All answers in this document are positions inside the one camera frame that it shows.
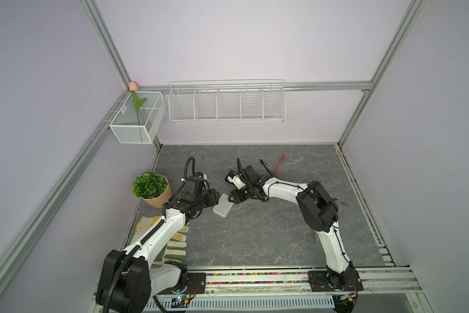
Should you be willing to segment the white network switch box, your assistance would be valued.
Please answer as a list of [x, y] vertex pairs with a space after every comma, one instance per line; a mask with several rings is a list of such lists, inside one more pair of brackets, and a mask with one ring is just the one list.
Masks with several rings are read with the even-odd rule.
[[222, 194], [218, 204], [213, 207], [212, 211], [214, 214], [225, 218], [233, 206], [234, 203], [229, 201], [229, 196]]

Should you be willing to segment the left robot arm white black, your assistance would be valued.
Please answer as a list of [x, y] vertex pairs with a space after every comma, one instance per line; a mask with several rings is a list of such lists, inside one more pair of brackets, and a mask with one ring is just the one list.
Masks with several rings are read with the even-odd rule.
[[103, 312], [142, 312], [156, 294], [184, 290], [188, 275], [184, 264], [167, 261], [154, 267], [153, 263], [176, 233], [219, 199], [220, 193], [210, 187], [205, 174], [185, 178], [155, 225], [124, 250], [112, 250], [105, 257], [96, 292]]

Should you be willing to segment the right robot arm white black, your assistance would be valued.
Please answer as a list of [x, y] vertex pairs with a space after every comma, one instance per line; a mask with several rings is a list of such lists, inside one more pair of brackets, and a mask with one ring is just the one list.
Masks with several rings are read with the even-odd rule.
[[337, 291], [363, 290], [360, 275], [341, 239], [338, 205], [320, 182], [293, 183], [274, 176], [262, 176], [251, 166], [230, 171], [225, 181], [235, 186], [229, 194], [229, 201], [235, 204], [248, 199], [267, 202], [273, 198], [296, 204], [324, 250], [328, 285]]

